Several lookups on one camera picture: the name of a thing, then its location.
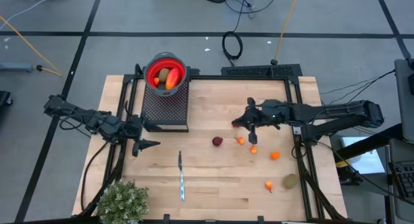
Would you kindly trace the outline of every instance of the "wheel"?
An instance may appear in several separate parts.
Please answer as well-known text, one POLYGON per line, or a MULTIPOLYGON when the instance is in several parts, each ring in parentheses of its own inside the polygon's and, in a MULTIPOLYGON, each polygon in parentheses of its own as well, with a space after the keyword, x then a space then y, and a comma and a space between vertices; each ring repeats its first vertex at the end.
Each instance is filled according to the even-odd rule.
POLYGON ((9 98, 6 102, 7 106, 11 106, 13 104, 13 100, 11 98, 9 98))

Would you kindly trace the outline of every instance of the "yellow cable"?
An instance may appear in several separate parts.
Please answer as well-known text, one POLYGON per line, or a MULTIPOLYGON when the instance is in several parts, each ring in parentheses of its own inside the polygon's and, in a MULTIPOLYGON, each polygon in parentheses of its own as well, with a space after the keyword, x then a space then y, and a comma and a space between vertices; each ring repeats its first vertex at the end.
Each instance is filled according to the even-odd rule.
POLYGON ((1 15, 0 15, 0 19, 2 21, 4 21, 18 36, 20 36, 20 38, 37 54, 40 56, 40 58, 44 59, 45 62, 47 62, 54 70, 57 71, 57 73, 54 73, 56 75, 62 76, 62 73, 60 72, 60 70, 58 68, 56 68, 56 66, 54 66, 54 64, 52 62, 50 62, 48 59, 46 59, 46 57, 44 57, 40 52, 38 52, 28 41, 27 39, 25 39, 18 30, 16 30, 8 21, 6 21, 1 15))
POLYGON ((57 72, 55 72, 55 71, 53 71, 53 70, 51 70, 51 69, 46 69, 46 68, 44 68, 44 67, 42 67, 41 69, 42 69, 42 70, 44 70, 44 71, 47 71, 47 72, 49 72, 49 73, 56 74, 56 75, 58 75, 58 76, 62 76, 62 74, 57 73, 57 72))
POLYGON ((292 14, 293 7, 295 6, 295 4, 296 4, 296 0, 293 0, 292 5, 290 6, 289 14, 287 14, 287 17, 286 17, 286 20, 285 20, 285 24, 283 24, 282 32, 280 34, 279 43, 278 43, 278 49, 277 49, 276 55, 274 57, 275 60, 278 58, 279 49, 280 49, 280 46, 282 44, 283 34, 285 33, 285 27, 287 25, 287 22, 289 21, 290 15, 292 14))

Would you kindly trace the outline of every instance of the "black grill grate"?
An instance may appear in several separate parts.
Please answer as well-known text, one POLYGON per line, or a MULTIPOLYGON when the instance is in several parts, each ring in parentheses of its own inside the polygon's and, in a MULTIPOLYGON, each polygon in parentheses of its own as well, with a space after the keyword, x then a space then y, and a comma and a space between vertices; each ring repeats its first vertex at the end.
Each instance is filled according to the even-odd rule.
POLYGON ((258 65, 258 66, 238 66, 223 67, 222 75, 230 76, 302 76, 302 70, 299 64, 291 65, 258 65))
POLYGON ((161 97, 145 86, 141 115, 152 124, 187 124, 189 82, 171 96, 161 97))

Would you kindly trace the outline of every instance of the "gray floor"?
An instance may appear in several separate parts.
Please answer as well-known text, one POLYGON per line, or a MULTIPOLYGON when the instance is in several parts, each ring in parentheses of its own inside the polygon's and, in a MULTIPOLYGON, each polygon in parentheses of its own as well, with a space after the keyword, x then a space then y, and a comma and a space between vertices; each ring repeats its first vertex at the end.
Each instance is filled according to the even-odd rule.
MULTIPOLYGON (((35 1, 0 0, 0 14, 10 17, 35 1)), ((269 0, 249 1, 258 9, 269 0)), ((252 20, 242 16, 237 31, 280 32, 291 1, 275 0, 252 20)), ((385 1, 400 33, 414 34, 412 1, 385 1)), ((94 0, 50 0, 11 23, 24 31, 81 32, 93 3, 94 0)), ((224 32, 234 28, 237 17, 224 4, 205 0, 102 0, 91 30, 224 32)), ((378 0, 298 0, 287 32, 392 33, 378 0)), ((68 73, 80 37, 27 39, 64 74, 68 73)), ((414 53, 414 39, 404 42, 414 53)), ((243 38, 243 43, 243 55, 236 65, 266 65, 274 57, 278 38, 243 38)), ((229 39, 228 44, 230 52, 235 54, 237 43, 229 39)), ((85 108, 97 108, 108 74, 132 73, 135 63, 145 65, 162 51, 175 53, 187 65, 199 68, 201 74, 219 74, 221 67, 229 66, 220 37, 89 37, 68 100, 85 108)), ((395 39, 285 38, 279 62, 300 63, 304 75, 315 76, 320 92, 324 92, 384 74, 401 57, 395 39)), ((45 65, 15 36, 0 36, 0 61, 45 65)), ((16 216, 50 124, 50 118, 42 113, 43 104, 50 94, 61 93, 64 83, 65 79, 45 72, 0 74, 0 90, 11 91, 15 101, 0 125, 0 223, 11 222, 16 216)), ((344 94, 346 91, 321 97, 330 102, 344 94)), ((400 122, 393 75, 372 85, 358 99, 381 105, 386 122, 375 131, 400 122)), ((355 130, 341 134, 362 135, 355 130)), ((27 221, 70 216, 88 142, 89 139, 75 131, 56 131, 27 221)), ((344 188, 343 193, 351 218, 372 222, 385 216, 382 197, 354 188, 344 188)))

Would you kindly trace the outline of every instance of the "black cable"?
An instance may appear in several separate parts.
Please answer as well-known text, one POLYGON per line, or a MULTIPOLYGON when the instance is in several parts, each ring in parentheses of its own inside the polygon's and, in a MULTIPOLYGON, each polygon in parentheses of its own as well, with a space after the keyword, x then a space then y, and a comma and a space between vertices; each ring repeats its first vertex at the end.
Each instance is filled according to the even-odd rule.
POLYGON ((89 169, 92 161, 95 159, 95 157, 98 156, 98 154, 100 152, 102 152, 102 150, 104 150, 105 146, 108 145, 108 143, 109 142, 105 142, 105 144, 91 157, 91 160, 89 160, 88 164, 86 165, 85 172, 83 173, 82 189, 81 189, 81 192, 80 192, 80 206, 82 208, 82 211, 85 210, 85 207, 83 205, 83 192, 85 190, 85 182, 86 182, 86 175, 88 173, 88 169, 89 169))
POLYGON ((292 148, 292 150, 290 151, 290 154, 291 154, 291 156, 294 158, 294 159, 302 159, 304 156, 306 156, 306 154, 308 153, 308 148, 307 147, 305 147, 305 153, 303 153, 302 154, 302 151, 300 150, 300 147, 299 147, 299 150, 300 150, 300 152, 301 152, 301 155, 299 156, 299 157, 297 157, 297 156, 295 156, 294 154, 293 154, 293 150, 294 149, 296 149, 296 146, 293 146, 293 148, 292 148))
MULTIPOLYGON (((73 111, 76 115, 79 115, 79 113, 76 110, 71 110, 71 111, 73 111)), ((76 131, 79 131, 80 133, 82 133, 86 137, 91 138, 91 136, 89 134, 87 134, 87 133, 85 133, 85 132, 83 132, 82 130, 79 129, 79 127, 82 126, 82 122, 83 122, 82 116, 80 116, 80 119, 81 119, 81 122, 77 126, 75 126, 74 124, 72 124, 72 123, 70 123, 68 121, 68 118, 59 118, 59 120, 60 120, 59 128, 61 128, 62 130, 72 130, 72 129, 76 129, 76 131), (67 123, 67 124, 69 124, 72 127, 71 128, 64 128, 63 127, 63 123, 64 122, 67 123)))
POLYGON ((382 75, 382 76, 380 76, 379 78, 377 78, 377 79, 375 79, 375 80, 373 80, 369 85, 367 85, 366 87, 364 87, 360 92, 358 92, 358 94, 356 94, 354 97, 352 97, 352 99, 350 99, 349 101, 348 101, 348 103, 350 102, 350 101, 352 101, 352 100, 354 100, 354 98, 356 98, 362 91, 365 91, 370 85, 372 85, 372 84, 374 84, 374 82, 376 82, 376 81, 378 81, 379 79, 381 79, 381 78, 383 78, 383 77, 385 77, 385 76, 387 76, 387 75, 389 75, 389 74, 391 74, 391 73, 393 73, 393 72, 395 72, 395 70, 392 70, 392 71, 389 71, 388 73, 386 73, 386 74, 384 74, 384 75, 382 75))
POLYGON ((376 183, 372 182, 371 180, 369 180, 368 178, 366 178, 365 176, 363 176, 358 170, 355 170, 355 168, 353 168, 345 159, 343 159, 343 157, 339 153, 337 153, 334 149, 332 149, 332 147, 328 146, 325 143, 319 142, 319 141, 318 141, 318 143, 320 143, 320 144, 328 147, 339 159, 341 159, 343 162, 345 162, 355 173, 357 173, 360 177, 362 177, 362 179, 365 179, 367 182, 369 182, 370 184, 372 184, 373 186, 375 186, 377 189, 379 189, 379 190, 387 193, 389 196, 393 196, 393 197, 395 197, 397 199, 400 199, 401 201, 403 201, 405 203, 408 203, 410 205, 414 205, 414 202, 411 202, 411 201, 409 201, 409 200, 407 200, 407 199, 405 199, 403 197, 400 197, 400 196, 398 196, 398 195, 396 195, 396 194, 394 194, 394 193, 392 193, 390 191, 387 191, 387 190, 381 188, 376 183))
POLYGON ((330 102, 330 103, 329 103, 329 105, 331 105, 332 103, 334 103, 334 102, 336 102, 336 101, 343 100, 343 99, 344 99, 345 97, 347 97, 348 95, 350 95, 350 94, 354 93, 355 91, 357 91, 357 90, 359 90, 359 89, 362 89, 362 88, 366 87, 368 84, 369 84, 369 82, 368 82, 368 83, 366 83, 366 84, 364 84, 364 85, 363 85, 363 86, 361 86, 361 87, 356 88, 356 89, 355 89, 355 90, 353 90, 353 91, 350 91, 350 92, 346 93, 346 94, 345 94, 344 96, 342 96, 341 98, 338 98, 338 99, 336 99, 336 100, 333 100, 332 102, 330 102))
POLYGON ((70 123, 69 121, 63 120, 63 119, 60 119, 60 123, 59 123, 59 128, 61 128, 62 130, 72 130, 72 129, 76 129, 77 131, 79 131, 80 133, 82 133, 83 135, 85 135, 86 137, 91 138, 91 136, 89 134, 87 134, 87 133, 85 133, 85 132, 83 132, 82 130, 79 129, 80 126, 81 125, 75 126, 74 124, 70 123), (62 128, 62 124, 64 122, 66 122, 67 124, 71 125, 73 128, 62 128))
POLYGON ((329 94, 329 93, 332 93, 332 92, 335 92, 335 91, 341 91, 341 90, 343 90, 343 89, 346 89, 346 88, 349 88, 349 87, 353 87, 353 86, 359 85, 359 84, 364 83, 364 82, 370 82, 371 80, 374 80, 375 78, 379 78, 379 76, 376 76, 376 77, 374 77, 374 78, 370 78, 370 79, 367 79, 367 80, 364 80, 364 81, 358 82, 357 84, 347 85, 347 86, 345 86, 345 87, 342 87, 342 88, 337 88, 337 89, 333 89, 332 91, 328 91, 328 92, 324 92, 324 93, 320 93, 320 94, 321 94, 321 95, 326 95, 326 94, 329 94))
POLYGON ((77 113, 75 111, 74 111, 74 114, 62 115, 62 116, 65 117, 64 120, 68 120, 69 118, 72 118, 72 117, 75 117, 75 116, 79 116, 81 118, 81 122, 82 122, 82 123, 80 123, 80 125, 85 124, 86 126, 89 126, 89 125, 87 123, 83 123, 82 117, 92 117, 92 118, 95 118, 97 120, 101 120, 102 122, 105 122, 106 124, 109 124, 109 125, 115 125, 115 124, 117 124, 117 123, 119 123, 121 121, 120 119, 118 119, 115 122, 111 123, 111 122, 107 121, 106 118, 97 117, 96 115, 90 115, 90 114, 81 114, 81 113, 77 113))
POLYGON ((318 116, 319 115, 321 115, 322 113, 324 113, 325 112, 325 110, 322 110, 322 111, 320 111, 318 114, 316 114, 316 116, 312 119, 312 121, 310 122, 310 124, 314 124, 315 123, 315 120, 318 118, 318 116))
POLYGON ((233 0, 233 1, 237 1, 238 3, 244 5, 245 7, 248 7, 248 8, 252 8, 253 7, 252 4, 250 4, 247 0, 245 0, 245 3, 246 4, 244 4, 242 1, 239 1, 239 0, 233 0))
POLYGON ((241 41, 241 38, 235 33, 235 31, 237 30, 237 28, 239 26, 241 12, 243 11, 243 7, 244 7, 243 3, 241 5, 241 9, 240 9, 240 13, 239 13, 239 19, 237 20, 237 24, 236 24, 234 30, 224 33, 223 39, 221 40, 221 47, 223 48, 224 55, 226 56, 227 60, 230 62, 232 67, 234 67, 234 63, 232 62, 232 60, 239 59, 240 56, 241 56, 241 53, 243 52, 243 42, 241 41), (239 53, 235 56, 228 53, 228 51, 226 49, 226 37, 227 36, 234 36, 236 38, 237 42, 239 42, 240 50, 239 50, 239 53))
POLYGON ((377 77, 377 78, 375 78, 375 80, 373 80, 373 81, 371 81, 371 82, 367 82, 366 84, 364 84, 364 85, 362 85, 362 86, 360 86, 360 87, 358 87, 358 88, 356 88, 355 90, 353 90, 353 91, 351 91, 351 92, 348 92, 346 95, 344 95, 344 96, 342 96, 341 98, 338 98, 338 99, 336 99, 336 100, 333 100, 332 102, 330 102, 329 103, 329 105, 331 105, 333 102, 336 102, 336 101, 340 101, 340 100, 342 100, 342 99, 344 99, 345 97, 347 97, 348 95, 350 95, 350 94, 352 94, 353 92, 355 92, 355 91, 357 91, 357 90, 360 90, 360 89, 362 89, 358 94, 356 94, 354 97, 352 97, 352 99, 350 99, 350 101, 348 101, 348 103, 349 102, 351 102, 354 98, 356 98, 362 91, 365 91, 370 85, 372 85, 372 84, 374 84, 376 81, 378 81, 379 79, 381 79, 381 78, 383 78, 383 77, 385 77, 385 76, 387 76, 387 75, 389 75, 389 74, 391 74, 391 73, 393 73, 395 70, 392 70, 392 71, 389 71, 388 73, 386 73, 386 74, 383 74, 383 75, 381 75, 381 76, 379 76, 379 77, 377 77))
POLYGON ((356 129, 356 130, 361 131, 361 132, 364 132, 364 133, 368 133, 368 134, 370 134, 370 135, 375 135, 375 134, 378 134, 378 135, 380 135, 380 136, 384 136, 384 137, 387 137, 387 138, 389 138, 389 139, 392 139, 392 137, 388 137, 388 136, 386 136, 386 135, 376 133, 376 132, 371 131, 371 130, 369 130, 369 129, 364 129, 364 128, 361 128, 361 127, 359 127, 359 126, 353 127, 353 129, 356 129))
POLYGON ((252 9, 252 5, 250 5, 250 6, 248 6, 250 9, 252 9, 252 11, 250 11, 250 12, 243 12, 242 10, 237 11, 237 10, 233 9, 232 7, 230 7, 230 5, 228 5, 227 0, 225 0, 224 2, 225 2, 225 3, 226 3, 226 5, 228 6, 228 8, 230 8, 231 10, 233 10, 233 11, 234 11, 234 12, 236 12, 236 13, 239 13, 239 14, 253 14, 253 13, 257 13, 257 12, 260 12, 260 11, 262 11, 262 10, 264 10, 264 9, 268 8, 268 7, 269 7, 269 6, 273 3, 273 1, 274 1, 274 0, 271 0, 271 1, 269 2, 269 4, 267 4, 267 6, 265 6, 265 7, 261 8, 261 9, 259 9, 259 10, 253 10, 253 9, 252 9))
POLYGON ((126 101, 125 101, 124 108, 125 108, 125 112, 127 113, 127 119, 128 119, 129 117, 132 117, 132 113, 130 113, 130 112, 128 111, 128 100, 126 100, 126 101))

